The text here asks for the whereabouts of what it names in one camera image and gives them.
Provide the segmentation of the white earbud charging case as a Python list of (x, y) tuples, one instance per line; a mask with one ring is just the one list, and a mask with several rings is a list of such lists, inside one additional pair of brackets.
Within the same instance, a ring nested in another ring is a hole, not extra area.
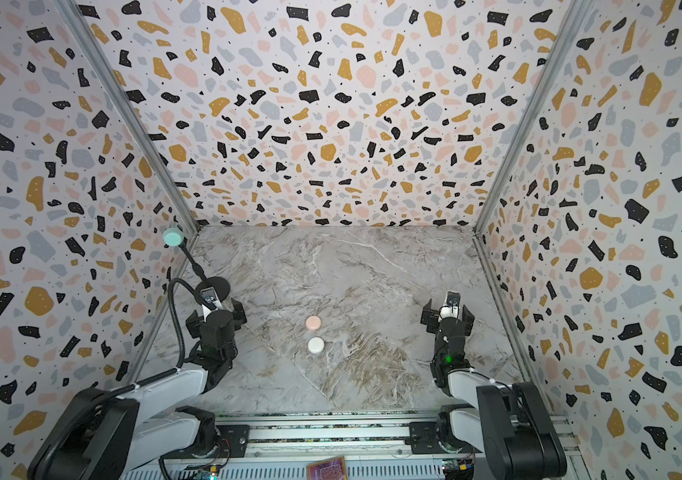
[(320, 337), (313, 337), (307, 342), (308, 351), (313, 355), (318, 355), (323, 352), (325, 342)]

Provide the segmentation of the pink earbud charging case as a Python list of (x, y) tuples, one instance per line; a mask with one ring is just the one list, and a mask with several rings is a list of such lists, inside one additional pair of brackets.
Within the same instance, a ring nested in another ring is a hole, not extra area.
[(312, 315), (309, 316), (305, 321), (305, 326), (311, 331), (317, 331), (322, 326), (322, 320), (319, 316)]

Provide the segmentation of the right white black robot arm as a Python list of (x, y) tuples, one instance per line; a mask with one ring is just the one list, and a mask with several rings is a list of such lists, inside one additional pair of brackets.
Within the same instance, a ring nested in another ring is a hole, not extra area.
[(427, 302), (420, 323), (434, 336), (430, 372), (435, 386), (454, 399), (433, 422), (409, 425), (415, 453), (462, 454), (446, 475), (466, 478), (482, 454), (495, 479), (555, 479), (566, 475), (568, 461), (538, 388), (531, 382), (508, 384), (481, 373), (466, 356), (475, 322), (449, 292), (444, 303)]

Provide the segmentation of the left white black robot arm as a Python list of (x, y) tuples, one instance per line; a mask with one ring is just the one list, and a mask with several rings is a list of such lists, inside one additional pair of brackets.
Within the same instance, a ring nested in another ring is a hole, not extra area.
[(33, 458), (29, 478), (119, 479), (177, 450), (211, 452), (215, 416), (188, 403), (230, 372), (235, 333), (246, 322), (239, 301), (194, 312), (187, 325), (199, 342), (183, 366), (111, 391), (91, 387), (76, 394)]

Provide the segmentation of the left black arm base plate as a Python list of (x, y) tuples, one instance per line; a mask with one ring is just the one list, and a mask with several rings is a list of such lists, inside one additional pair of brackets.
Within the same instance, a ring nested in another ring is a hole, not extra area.
[(173, 451), (165, 458), (203, 462), (244, 458), (250, 431), (246, 424), (203, 426), (191, 446)]

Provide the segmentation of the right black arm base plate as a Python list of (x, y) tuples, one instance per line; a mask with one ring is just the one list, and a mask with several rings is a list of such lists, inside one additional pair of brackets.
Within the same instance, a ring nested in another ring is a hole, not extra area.
[(460, 440), (449, 440), (439, 431), (436, 421), (411, 422), (404, 440), (413, 454), (461, 454), (469, 455), (473, 447)]

